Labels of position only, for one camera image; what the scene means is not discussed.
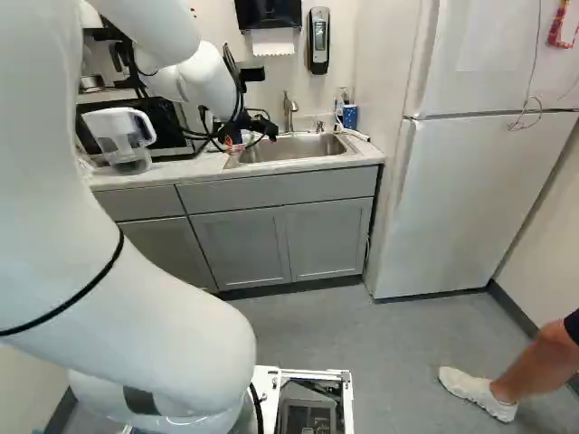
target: stainless steel sink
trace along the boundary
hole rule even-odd
[[[230,157],[225,168],[357,153],[347,139],[331,133],[288,133],[280,135],[277,142],[264,138],[254,146],[249,144],[239,156]]]

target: person's leg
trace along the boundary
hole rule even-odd
[[[515,404],[527,396],[559,389],[578,370],[579,344],[559,320],[541,329],[535,342],[490,384],[490,390],[499,401]]]
[[[533,344],[494,382],[450,367],[439,370],[439,379],[455,396],[477,403],[498,420],[511,422],[521,399],[558,389],[578,370],[579,309],[565,320],[541,328]]]

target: shorts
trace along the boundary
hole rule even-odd
[[[563,320],[565,325],[565,330],[574,340],[574,342],[579,345],[579,309],[575,310],[570,316]]]

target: refrigerator door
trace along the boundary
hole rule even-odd
[[[579,38],[571,49],[545,43],[560,4],[560,0],[543,0],[542,3],[541,36],[531,94],[541,99],[544,109],[579,109]],[[578,24],[579,2],[573,1],[567,6],[563,40],[572,40],[570,33]]]
[[[533,64],[538,2],[423,0],[404,114],[520,110]]]
[[[374,297],[484,287],[578,116],[547,113],[518,132],[509,115],[405,120],[399,145],[412,148]]]

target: floor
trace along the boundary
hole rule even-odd
[[[258,363],[353,372],[356,434],[578,432],[579,400],[566,388],[525,402],[503,425],[438,384],[441,364],[497,375],[527,344],[487,294],[375,305],[354,285],[232,304],[253,324]],[[116,432],[87,417],[66,434]]]

